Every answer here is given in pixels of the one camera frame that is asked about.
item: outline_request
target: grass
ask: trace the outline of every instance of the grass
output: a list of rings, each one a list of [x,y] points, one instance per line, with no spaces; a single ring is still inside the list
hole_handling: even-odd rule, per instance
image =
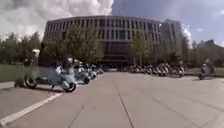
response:
[[[23,78],[27,71],[28,68],[22,65],[0,65],[0,82],[10,82]]]

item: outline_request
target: sky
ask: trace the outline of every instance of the sky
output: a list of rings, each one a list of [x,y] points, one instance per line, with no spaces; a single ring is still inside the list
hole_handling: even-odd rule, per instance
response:
[[[224,46],[224,0],[0,0],[0,35],[39,31],[71,16],[122,15],[178,20],[190,40],[214,39]]]
[[[115,0],[112,14],[178,20],[190,40],[224,46],[224,0]]]

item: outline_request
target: scooter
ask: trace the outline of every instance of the scooter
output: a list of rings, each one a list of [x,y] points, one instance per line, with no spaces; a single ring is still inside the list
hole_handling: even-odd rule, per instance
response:
[[[51,90],[55,86],[60,86],[66,92],[73,92],[76,89],[77,84],[74,77],[64,70],[61,65],[57,64],[56,68],[46,68],[43,70],[44,73],[41,72],[40,75],[38,70],[41,70],[41,68],[35,65],[39,57],[39,50],[34,49],[33,54],[34,59],[30,64],[30,71],[24,78],[26,86],[34,89],[37,85],[48,85],[52,86]]]
[[[180,78],[184,76],[184,68],[180,67],[180,68],[175,68],[172,70],[171,72],[171,76],[173,75],[178,75]]]
[[[29,88],[36,88],[37,85],[60,86],[66,92],[73,92],[76,89],[76,81],[71,74],[66,73],[61,66],[56,69],[49,69],[47,76],[35,76],[32,71],[25,76],[25,84]]]
[[[97,74],[102,75],[103,73],[104,73],[103,69],[101,69],[101,68],[98,68],[98,69],[97,69]]]
[[[205,77],[213,77],[214,73],[215,71],[212,72],[206,64],[203,64],[201,67],[201,73],[198,75],[198,78],[200,80],[203,80]]]
[[[88,68],[86,70],[86,72],[88,73],[89,77],[91,80],[94,80],[97,76],[97,72],[96,71],[93,71],[93,68]]]
[[[78,83],[89,84],[90,78],[88,77],[88,73],[82,67],[74,67],[70,70]]]

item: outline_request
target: tree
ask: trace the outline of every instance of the tree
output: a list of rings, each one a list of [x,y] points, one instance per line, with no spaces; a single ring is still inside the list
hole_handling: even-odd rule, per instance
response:
[[[188,46],[189,40],[186,36],[182,38],[182,58],[185,62],[188,62],[188,56],[189,56],[189,46]]]
[[[142,60],[146,58],[149,51],[147,41],[144,38],[142,33],[137,33],[131,42],[132,54],[133,54],[133,63],[134,65],[143,66]]]
[[[68,36],[65,42],[68,54],[76,59],[82,60],[82,49],[85,42],[85,32],[81,28],[73,26],[72,29],[70,29],[68,32]]]
[[[103,56],[97,36],[97,31],[93,28],[81,29],[74,26],[66,39],[69,54],[78,60],[95,63]]]
[[[16,59],[16,44],[18,42],[17,35],[14,33],[9,36],[1,43],[1,61],[8,64],[14,63]]]

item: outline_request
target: white scooter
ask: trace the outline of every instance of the white scooter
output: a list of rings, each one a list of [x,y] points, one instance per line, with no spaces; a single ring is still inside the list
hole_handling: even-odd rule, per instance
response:
[[[25,84],[29,88],[36,88],[37,85],[49,85],[52,86],[51,90],[54,86],[60,86],[66,92],[73,92],[76,89],[76,81],[74,77],[69,74],[66,70],[62,68],[61,65],[57,65],[56,68],[45,68],[44,73],[38,73],[40,67],[38,67],[35,61],[38,60],[39,50],[34,49],[34,59],[30,64],[30,72],[25,75]]]

